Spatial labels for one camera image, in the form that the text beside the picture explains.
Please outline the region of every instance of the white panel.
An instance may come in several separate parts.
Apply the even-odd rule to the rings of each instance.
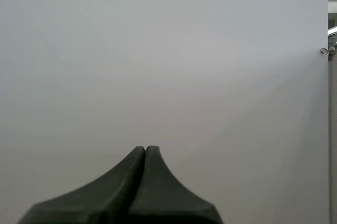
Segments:
[[[327,2],[0,0],[0,223],[159,145],[226,223],[328,224]]]

